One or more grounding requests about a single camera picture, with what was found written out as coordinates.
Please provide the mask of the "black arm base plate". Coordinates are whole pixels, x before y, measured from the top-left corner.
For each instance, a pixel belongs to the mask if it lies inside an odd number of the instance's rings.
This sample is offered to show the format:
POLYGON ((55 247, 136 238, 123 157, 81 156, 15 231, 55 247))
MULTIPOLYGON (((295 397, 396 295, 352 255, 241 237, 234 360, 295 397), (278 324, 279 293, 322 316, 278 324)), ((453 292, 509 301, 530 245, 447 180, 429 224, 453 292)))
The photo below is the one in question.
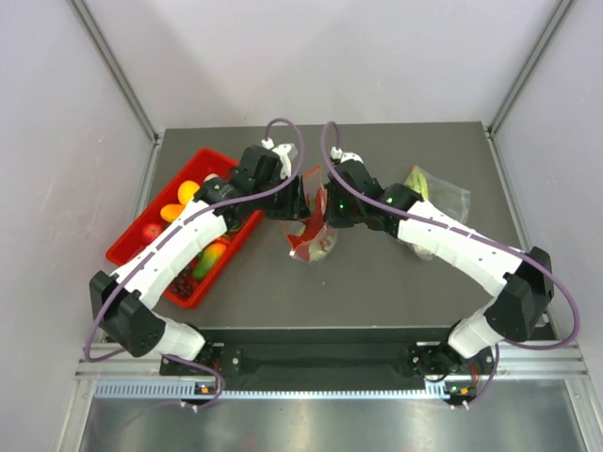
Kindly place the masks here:
POLYGON ((464 359, 445 347, 446 327, 206 329, 196 363, 229 390, 418 389, 442 377, 474 382, 492 351, 464 359))

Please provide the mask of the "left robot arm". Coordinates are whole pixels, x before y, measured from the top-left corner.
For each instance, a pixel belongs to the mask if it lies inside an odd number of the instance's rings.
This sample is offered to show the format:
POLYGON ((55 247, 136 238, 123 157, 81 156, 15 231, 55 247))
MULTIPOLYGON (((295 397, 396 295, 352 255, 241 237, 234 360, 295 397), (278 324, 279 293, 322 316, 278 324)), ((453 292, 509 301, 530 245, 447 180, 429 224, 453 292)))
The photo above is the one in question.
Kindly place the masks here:
POLYGON ((265 138, 246 148, 224 176, 206 171, 156 238, 112 273, 90 279, 94 328, 134 358, 156 352, 181 359, 193 373, 207 371, 214 352, 204 336, 154 308, 185 267, 238 223, 257 212, 274 219, 308 215, 300 179, 304 156, 302 146, 265 138))

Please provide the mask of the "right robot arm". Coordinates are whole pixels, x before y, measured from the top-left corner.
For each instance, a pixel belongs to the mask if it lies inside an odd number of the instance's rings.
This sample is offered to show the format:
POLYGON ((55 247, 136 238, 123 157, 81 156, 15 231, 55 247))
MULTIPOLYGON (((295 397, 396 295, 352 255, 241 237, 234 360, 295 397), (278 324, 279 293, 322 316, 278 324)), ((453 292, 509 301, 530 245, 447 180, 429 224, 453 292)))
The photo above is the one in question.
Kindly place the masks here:
POLYGON ((464 371, 486 347, 507 340, 528 341, 552 300, 552 281, 541 273, 550 269, 547 252, 534 247, 529 257, 518 251, 496 250, 483 236, 438 210, 415 190, 402 184, 381 187, 356 153, 334 148, 327 184, 325 219, 336 229, 364 224, 399 241, 415 245, 462 271, 492 300, 460 320, 440 348, 441 364, 450 372, 464 371))

